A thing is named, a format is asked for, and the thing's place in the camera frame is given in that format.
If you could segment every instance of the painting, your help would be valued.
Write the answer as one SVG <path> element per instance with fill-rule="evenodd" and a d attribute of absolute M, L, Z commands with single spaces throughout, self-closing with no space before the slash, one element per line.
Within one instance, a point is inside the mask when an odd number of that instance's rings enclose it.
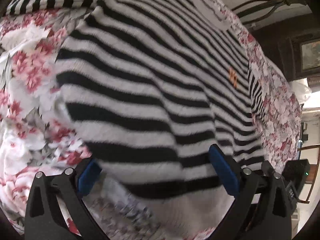
<path fill-rule="evenodd" d="M 302 44 L 302 69 L 320 66 L 320 41 Z"/>

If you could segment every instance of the bed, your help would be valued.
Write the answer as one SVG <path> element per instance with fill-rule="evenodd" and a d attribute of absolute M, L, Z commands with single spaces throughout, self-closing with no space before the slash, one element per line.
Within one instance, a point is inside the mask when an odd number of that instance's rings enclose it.
<path fill-rule="evenodd" d="M 38 2 L 39 6 L 26 4 L 24 8 L 21 3 L 15 9 L 10 4 L 7 11 L 12 15 L 0 23 L 0 205 L 20 234 L 35 174 L 59 174 L 91 156 L 68 117 L 55 81 L 55 59 L 66 37 L 92 11 L 95 0 L 87 4 L 73 0 L 72 8 L 62 8 L 64 3 L 59 0 L 50 8 L 48 1 L 34 0 L 33 5 Z M 281 172 L 287 160 L 297 157 L 299 104 L 285 78 L 237 16 L 221 0 L 211 1 L 247 52 L 262 88 L 257 94 L 265 114 L 259 118 L 253 112 L 252 121 L 261 135 L 265 158 Z M 143 203 L 107 174 L 102 174 L 84 201 L 112 240 L 173 239 Z M 78 233 L 63 202 L 59 204 L 69 229 Z M 205 239 L 213 230 L 208 228 L 191 238 Z"/>

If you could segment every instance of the orange logo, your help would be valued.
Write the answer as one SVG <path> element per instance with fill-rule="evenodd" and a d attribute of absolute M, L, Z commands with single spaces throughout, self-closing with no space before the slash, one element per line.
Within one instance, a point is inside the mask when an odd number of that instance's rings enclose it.
<path fill-rule="evenodd" d="M 233 87 L 237 88 L 237 73 L 232 68 L 229 70 L 229 79 L 230 82 L 233 83 Z"/>

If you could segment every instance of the silver bolt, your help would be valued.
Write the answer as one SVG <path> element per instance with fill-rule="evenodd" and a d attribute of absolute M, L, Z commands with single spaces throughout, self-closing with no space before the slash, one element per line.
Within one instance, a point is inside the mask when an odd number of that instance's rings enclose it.
<path fill-rule="evenodd" d="M 252 173 L 252 171 L 249 168 L 244 168 L 243 172 L 245 175 L 250 175 Z"/>
<path fill-rule="evenodd" d="M 277 172 L 275 172 L 275 173 L 273 174 L 273 176 L 275 176 L 276 179 L 281 178 L 281 175 L 280 175 L 279 173 L 277 173 Z"/>
<path fill-rule="evenodd" d="M 41 177 L 42 177 L 42 171 L 37 172 L 37 173 L 36 173 L 36 178 L 39 179 L 39 178 L 41 178 Z"/>
<path fill-rule="evenodd" d="M 64 171 L 65 174 L 67 175 L 70 175 L 73 173 L 73 168 L 67 168 L 65 171 Z"/>

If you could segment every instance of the blue pad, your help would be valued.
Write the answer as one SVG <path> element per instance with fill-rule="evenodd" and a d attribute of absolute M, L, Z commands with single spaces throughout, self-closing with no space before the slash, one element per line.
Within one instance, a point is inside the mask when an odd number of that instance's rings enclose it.
<path fill-rule="evenodd" d="M 101 171 L 102 169 L 92 159 L 78 178 L 78 193 L 82 196 L 87 196 L 98 180 Z"/>
<path fill-rule="evenodd" d="M 239 180 L 219 150 L 214 146 L 210 146 L 209 148 L 209 160 L 226 192 L 229 195 L 236 197 L 240 190 Z"/>

